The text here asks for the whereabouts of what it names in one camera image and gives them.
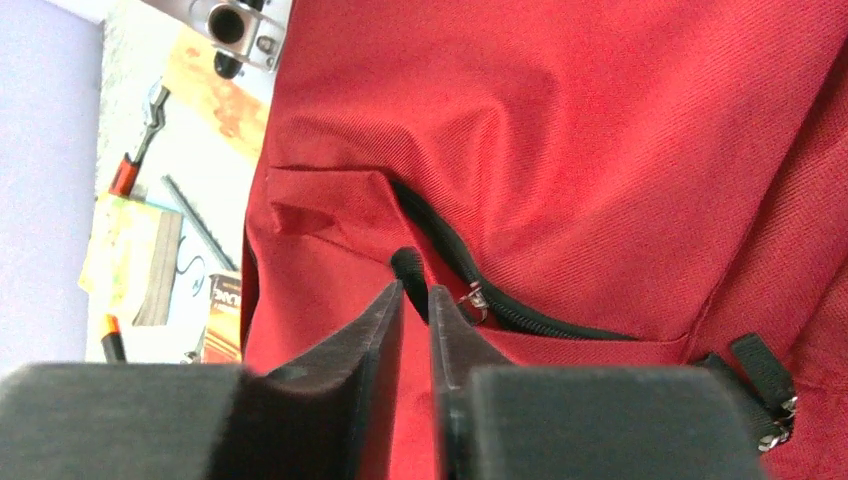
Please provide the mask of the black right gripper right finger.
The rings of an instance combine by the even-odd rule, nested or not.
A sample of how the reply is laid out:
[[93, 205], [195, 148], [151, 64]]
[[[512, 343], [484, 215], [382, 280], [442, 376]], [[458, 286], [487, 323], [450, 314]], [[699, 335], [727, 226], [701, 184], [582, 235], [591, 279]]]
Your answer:
[[523, 367], [428, 298], [441, 479], [761, 479], [725, 386], [697, 367]]

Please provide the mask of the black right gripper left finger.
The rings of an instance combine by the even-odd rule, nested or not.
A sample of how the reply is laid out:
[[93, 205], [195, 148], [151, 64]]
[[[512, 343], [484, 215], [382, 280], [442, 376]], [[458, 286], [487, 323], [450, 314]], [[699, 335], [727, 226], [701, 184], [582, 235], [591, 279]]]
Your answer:
[[384, 479], [403, 291], [259, 375], [236, 364], [22, 367], [1, 384], [5, 479]]

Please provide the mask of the red backpack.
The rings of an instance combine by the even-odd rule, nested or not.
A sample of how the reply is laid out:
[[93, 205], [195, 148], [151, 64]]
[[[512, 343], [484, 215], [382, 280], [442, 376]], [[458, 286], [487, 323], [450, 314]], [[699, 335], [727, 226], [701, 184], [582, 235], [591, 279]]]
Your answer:
[[516, 362], [786, 368], [777, 479], [847, 475], [843, 1], [297, 1], [245, 219], [270, 371], [413, 247]]

